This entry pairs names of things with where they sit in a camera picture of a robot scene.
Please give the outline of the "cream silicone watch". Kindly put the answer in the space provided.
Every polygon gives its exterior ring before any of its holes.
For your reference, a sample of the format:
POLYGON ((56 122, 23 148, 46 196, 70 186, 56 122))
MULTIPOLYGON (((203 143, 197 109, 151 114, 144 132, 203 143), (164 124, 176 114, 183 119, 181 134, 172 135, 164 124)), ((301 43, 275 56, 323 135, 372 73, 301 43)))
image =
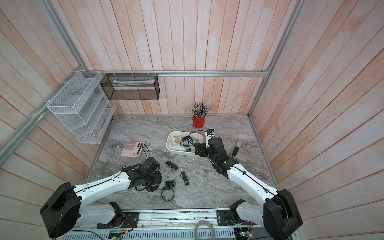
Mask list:
POLYGON ((172 146, 176 146, 176 145, 179 145, 182 140, 183 140, 183 136, 179 135, 179 136, 173 136, 172 139, 171 139, 171 145, 172 146))

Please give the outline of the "black watch with keychain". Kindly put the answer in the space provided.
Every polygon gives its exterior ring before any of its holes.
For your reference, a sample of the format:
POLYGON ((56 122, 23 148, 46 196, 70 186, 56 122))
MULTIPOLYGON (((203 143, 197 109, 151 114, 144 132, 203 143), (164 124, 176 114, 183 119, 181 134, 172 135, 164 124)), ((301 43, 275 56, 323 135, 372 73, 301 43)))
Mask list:
POLYGON ((170 169, 169 172, 166 175, 166 178, 169 178, 171 173, 174 172, 174 171, 177 171, 178 168, 179 168, 177 165, 175 165, 174 163, 172 163, 170 161, 166 162, 166 166, 170 169))

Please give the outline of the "black small watch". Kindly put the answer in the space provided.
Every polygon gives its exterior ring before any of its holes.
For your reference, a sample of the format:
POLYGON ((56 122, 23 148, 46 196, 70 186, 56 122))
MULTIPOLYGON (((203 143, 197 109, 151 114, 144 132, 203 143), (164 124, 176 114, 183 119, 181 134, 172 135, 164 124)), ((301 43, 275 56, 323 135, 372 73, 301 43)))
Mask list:
POLYGON ((176 181, 175 180, 166 181, 166 184, 165 184, 166 188, 174 188, 175 186, 176 186, 176 181))

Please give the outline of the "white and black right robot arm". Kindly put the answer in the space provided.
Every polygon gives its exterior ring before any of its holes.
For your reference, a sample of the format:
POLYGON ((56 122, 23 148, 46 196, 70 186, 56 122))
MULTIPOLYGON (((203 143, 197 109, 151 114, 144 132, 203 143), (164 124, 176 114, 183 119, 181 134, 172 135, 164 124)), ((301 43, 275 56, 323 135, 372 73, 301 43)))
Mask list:
POLYGON ((293 195, 252 175, 238 160, 227 155, 221 138, 211 138, 205 144, 194 144, 194 147, 196 155, 208 158, 219 174, 238 184, 257 201, 257 206, 245 200, 232 204, 230 210, 234 222, 247 221, 263 226, 274 240, 288 239, 303 225, 293 195))

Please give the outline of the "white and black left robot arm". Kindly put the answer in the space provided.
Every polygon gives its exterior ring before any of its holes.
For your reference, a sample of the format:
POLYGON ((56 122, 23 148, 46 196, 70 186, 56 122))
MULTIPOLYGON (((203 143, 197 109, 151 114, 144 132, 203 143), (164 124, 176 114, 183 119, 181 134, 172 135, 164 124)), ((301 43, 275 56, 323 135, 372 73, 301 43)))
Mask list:
POLYGON ((48 235, 56 239, 74 228, 97 225, 99 228, 120 228, 130 225, 130 218, 116 202, 104 206, 91 204, 107 195, 142 186, 155 191, 162 181, 160 164, 153 157, 140 164, 123 166, 118 173, 88 184, 60 185, 40 209, 48 235))

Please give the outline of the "white plastic storage box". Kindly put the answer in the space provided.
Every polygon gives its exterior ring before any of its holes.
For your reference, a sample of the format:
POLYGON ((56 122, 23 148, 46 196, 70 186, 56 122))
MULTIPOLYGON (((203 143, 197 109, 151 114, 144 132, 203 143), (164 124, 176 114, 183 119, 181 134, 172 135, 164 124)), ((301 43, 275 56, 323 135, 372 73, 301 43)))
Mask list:
POLYGON ((181 131, 173 131, 171 132, 169 135, 168 135, 168 139, 167 139, 167 143, 166 143, 166 147, 167 149, 169 150, 169 152, 171 154, 175 154, 175 155, 183 155, 183 156, 192 156, 192 157, 195 157, 195 152, 194 153, 188 153, 186 151, 186 148, 187 147, 190 147, 192 146, 192 144, 190 142, 188 142, 187 140, 185 140, 184 142, 182 141, 179 145, 176 145, 176 146, 172 146, 171 145, 171 139, 173 136, 183 136, 183 137, 187 137, 189 136, 190 138, 192 138, 193 140, 193 143, 200 143, 200 144, 204 144, 205 143, 205 140, 203 138, 203 136, 199 133, 188 133, 188 132, 181 132, 181 131))

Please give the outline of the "red metal pencil bucket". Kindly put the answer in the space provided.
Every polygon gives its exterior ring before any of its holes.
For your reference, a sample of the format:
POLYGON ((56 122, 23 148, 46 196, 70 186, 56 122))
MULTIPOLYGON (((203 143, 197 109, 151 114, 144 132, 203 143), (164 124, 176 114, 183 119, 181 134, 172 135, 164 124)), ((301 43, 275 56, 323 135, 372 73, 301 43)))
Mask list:
POLYGON ((196 129, 202 129, 205 125, 205 119, 206 119, 206 117, 197 118, 195 115, 193 115, 193 117, 192 117, 193 127, 196 129))

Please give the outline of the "bundle of coloured pencils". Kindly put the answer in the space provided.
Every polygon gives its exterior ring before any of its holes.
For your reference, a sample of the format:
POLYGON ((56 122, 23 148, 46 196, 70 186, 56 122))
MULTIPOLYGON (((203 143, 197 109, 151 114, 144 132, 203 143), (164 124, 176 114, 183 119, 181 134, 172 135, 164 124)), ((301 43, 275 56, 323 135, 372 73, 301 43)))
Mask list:
POLYGON ((207 113, 209 112, 209 106, 205 105, 200 102, 195 102, 193 107, 191 108, 191 111, 193 113, 193 116, 196 117, 197 119, 202 119, 204 118, 207 113))

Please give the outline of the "black and cream utility knife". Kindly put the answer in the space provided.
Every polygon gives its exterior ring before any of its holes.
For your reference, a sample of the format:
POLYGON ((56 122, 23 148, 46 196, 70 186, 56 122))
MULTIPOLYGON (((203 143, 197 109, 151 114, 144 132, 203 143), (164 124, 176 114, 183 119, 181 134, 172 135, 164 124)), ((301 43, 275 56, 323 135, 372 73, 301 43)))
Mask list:
POLYGON ((233 152, 231 154, 232 158, 236 157, 236 155, 238 154, 238 152, 239 152, 239 150, 241 148, 241 145, 242 145, 242 140, 238 140, 238 142, 237 142, 237 144, 236 144, 236 146, 235 146, 235 148, 234 148, 234 150, 233 150, 233 152))

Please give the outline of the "white tape roll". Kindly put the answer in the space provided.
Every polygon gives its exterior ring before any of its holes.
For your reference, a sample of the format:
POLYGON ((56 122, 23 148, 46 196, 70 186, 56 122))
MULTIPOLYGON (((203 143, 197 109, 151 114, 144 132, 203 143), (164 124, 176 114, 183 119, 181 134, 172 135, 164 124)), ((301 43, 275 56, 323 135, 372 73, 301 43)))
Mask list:
POLYGON ((205 220, 198 221, 194 227, 194 239, 199 240, 199 238, 208 238, 209 240, 214 240, 216 237, 215 229, 213 225, 205 220))

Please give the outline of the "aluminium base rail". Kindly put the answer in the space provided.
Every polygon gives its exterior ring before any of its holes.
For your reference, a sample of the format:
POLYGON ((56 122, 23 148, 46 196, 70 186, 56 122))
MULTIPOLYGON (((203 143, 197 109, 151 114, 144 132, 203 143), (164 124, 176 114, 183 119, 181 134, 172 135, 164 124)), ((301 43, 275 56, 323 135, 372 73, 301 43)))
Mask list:
POLYGON ((130 225, 101 229, 96 225, 77 227, 61 236, 62 240, 194 240, 198 221, 210 222, 214 240, 270 240, 263 226, 233 221, 231 210, 185 209, 126 211, 130 225))

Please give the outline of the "black mesh wall basket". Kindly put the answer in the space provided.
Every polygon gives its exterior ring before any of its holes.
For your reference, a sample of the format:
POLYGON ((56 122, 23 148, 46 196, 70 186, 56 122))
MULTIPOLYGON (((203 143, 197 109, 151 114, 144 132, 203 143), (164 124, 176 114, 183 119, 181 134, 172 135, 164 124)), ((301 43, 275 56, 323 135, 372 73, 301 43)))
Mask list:
POLYGON ((155 74, 105 74, 101 87, 112 101, 157 101, 160 95, 155 74))

